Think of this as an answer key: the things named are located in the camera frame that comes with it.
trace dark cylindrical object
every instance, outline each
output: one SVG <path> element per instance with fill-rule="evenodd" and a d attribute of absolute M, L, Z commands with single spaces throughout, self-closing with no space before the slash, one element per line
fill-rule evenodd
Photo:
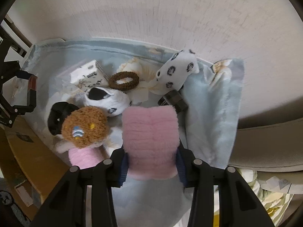
<path fill-rule="evenodd" d="M 184 101 L 183 97 L 176 90 L 171 90 L 170 92 L 162 96 L 161 99 L 158 101 L 158 105 L 172 105 L 176 109 L 177 114 L 188 109 L 188 105 Z"/>

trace white wall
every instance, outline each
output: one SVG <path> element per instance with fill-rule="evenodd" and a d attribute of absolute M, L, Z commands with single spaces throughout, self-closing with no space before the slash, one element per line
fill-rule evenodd
<path fill-rule="evenodd" d="M 303 23 L 288 0 L 17 0 L 9 16 L 33 43 L 118 37 L 188 47 L 212 62 L 243 58 L 241 118 L 303 93 Z M 303 116 L 303 101 L 294 103 L 246 122 Z"/>

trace cardboard box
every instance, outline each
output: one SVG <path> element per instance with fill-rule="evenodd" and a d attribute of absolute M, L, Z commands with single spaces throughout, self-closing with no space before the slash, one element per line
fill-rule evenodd
<path fill-rule="evenodd" d="M 9 143 L 6 139 L 5 132 L 2 128 L 0 128 L 0 147 L 0 168 L 10 188 L 11 194 L 14 197 L 15 203 L 22 209 L 24 214 L 30 220 L 33 220 L 38 208 L 34 204 L 27 207 L 15 189 L 15 186 L 18 184 L 20 179 L 25 179 L 25 176 L 14 158 Z M 32 186 L 29 181 L 25 181 L 21 185 L 25 188 L 27 193 L 32 191 Z"/>
<path fill-rule="evenodd" d="M 22 200 L 21 197 L 17 197 L 17 191 L 14 189 L 16 181 L 18 181 L 16 177 L 19 177 L 19 181 L 21 181 L 20 178 L 23 176 L 26 181 L 21 186 L 24 186 L 34 202 L 37 202 L 37 199 L 35 199 L 37 197 L 34 196 L 36 191 L 40 196 L 38 201 L 40 200 L 40 203 L 43 203 L 61 177 L 67 172 L 69 166 L 63 163 L 38 138 L 23 118 L 17 117 L 12 128 L 5 127 L 5 133 L 3 130 L 1 132 L 0 143 L 6 144 L 1 148 L 1 170 L 11 189 L 13 189 L 12 191 L 14 191 L 13 197 L 16 203 L 29 219 L 32 219 L 37 212 L 37 207 L 34 204 L 26 206 L 23 203 L 26 199 Z"/>

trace small cardboard box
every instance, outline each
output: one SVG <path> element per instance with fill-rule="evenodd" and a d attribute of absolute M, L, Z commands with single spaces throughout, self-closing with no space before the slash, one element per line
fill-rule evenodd
<path fill-rule="evenodd" d="M 4 140 L 4 134 L 0 135 L 1 140 Z M 43 203 L 69 167 L 38 138 L 23 118 L 17 117 L 12 128 L 5 127 L 5 135 L 9 147 L 1 148 L 0 155 L 0 167 L 4 177 L 10 184 L 14 181 L 16 172 L 21 176 L 24 175 L 26 181 L 21 185 L 32 198 L 35 198 L 34 192 L 37 192 L 40 203 Z M 14 189 L 16 185 L 11 183 L 10 186 Z M 29 218 L 37 212 L 36 208 L 28 213 L 28 208 L 34 207 L 32 205 L 29 207 L 25 204 L 18 205 Z"/>

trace beige sofa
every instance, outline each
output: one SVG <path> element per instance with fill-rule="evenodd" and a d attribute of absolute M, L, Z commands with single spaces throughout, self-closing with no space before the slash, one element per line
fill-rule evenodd
<path fill-rule="evenodd" d="M 303 194 L 303 118 L 239 129 L 229 164 L 258 171 L 263 189 Z"/>

